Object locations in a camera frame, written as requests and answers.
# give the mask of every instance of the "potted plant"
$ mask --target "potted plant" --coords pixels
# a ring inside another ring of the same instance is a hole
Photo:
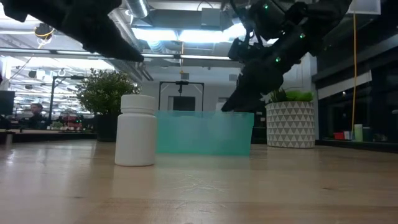
[[[273,91],[267,104],[267,145],[312,148],[315,120],[312,92]]]
[[[140,86],[125,73],[91,69],[91,75],[82,80],[77,98],[96,115],[97,140],[116,141],[121,97],[140,91]]]

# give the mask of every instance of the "light fixture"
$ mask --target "light fixture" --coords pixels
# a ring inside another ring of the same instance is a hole
[[[2,53],[26,53],[26,54],[49,54],[49,50],[40,50],[40,49],[15,49],[15,48],[5,48],[1,47],[0,52]]]
[[[227,38],[242,37],[242,36],[246,35],[246,29],[244,28],[243,24],[240,22],[240,23],[234,24],[230,28],[224,30],[223,34]]]
[[[174,30],[132,28],[138,39],[147,41],[177,40]]]
[[[174,58],[172,54],[142,54],[145,58]]]
[[[181,55],[182,59],[203,59],[203,60],[231,60],[229,57],[206,56],[206,55]]]
[[[87,56],[92,56],[92,55],[100,55],[99,53],[90,53],[87,51],[81,51],[81,50],[58,50],[58,54],[67,54],[67,55],[87,55]]]
[[[276,38],[276,39],[269,39],[268,41],[267,41],[267,44],[274,44],[275,42],[277,42],[278,41],[278,38]]]
[[[188,43],[219,43],[228,39],[222,31],[211,30],[184,30],[180,35],[180,40]]]

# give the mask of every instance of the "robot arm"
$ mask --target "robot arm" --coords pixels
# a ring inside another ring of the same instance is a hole
[[[130,46],[108,14],[121,0],[1,0],[4,13],[24,22],[34,16],[83,44],[89,52],[105,57],[142,62],[141,53]]]
[[[314,4],[296,2],[287,11],[276,0],[262,0],[253,4],[246,14],[247,33],[254,32],[263,39],[276,39],[270,47],[261,43],[249,45],[249,35],[244,41],[236,39],[228,56],[245,64],[239,84],[222,111],[246,107],[247,102],[261,98],[283,84],[283,74],[308,52],[317,55],[323,38],[343,19],[352,0],[320,0]]]

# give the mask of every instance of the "yellow cable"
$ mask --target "yellow cable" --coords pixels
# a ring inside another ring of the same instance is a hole
[[[53,28],[53,29],[51,30],[51,32],[48,32],[48,33],[46,33],[46,34],[36,34],[36,28],[34,29],[35,35],[36,35],[37,37],[45,37],[45,36],[48,36],[48,35],[52,34],[54,31],[55,31],[55,29]]]
[[[182,42],[182,44],[181,44],[181,55],[183,55],[184,54],[184,42]],[[180,71],[180,74],[182,74],[182,73],[184,73],[184,71],[183,71],[183,64],[184,63],[184,59],[181,59],[181,71]]]
[[[356,77],[358,76],[358,67],[356,61],[356,13],[353,14],[354,21],[354,94],[353,94],[353,115],[351,120],[351,139],[354,133],[354,119],[355,119],[355,99],[356,99]]]

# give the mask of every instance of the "translucent container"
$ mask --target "translucent container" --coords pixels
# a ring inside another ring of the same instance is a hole
[[[158,111],[156,153],[248,156],[252,113]]]

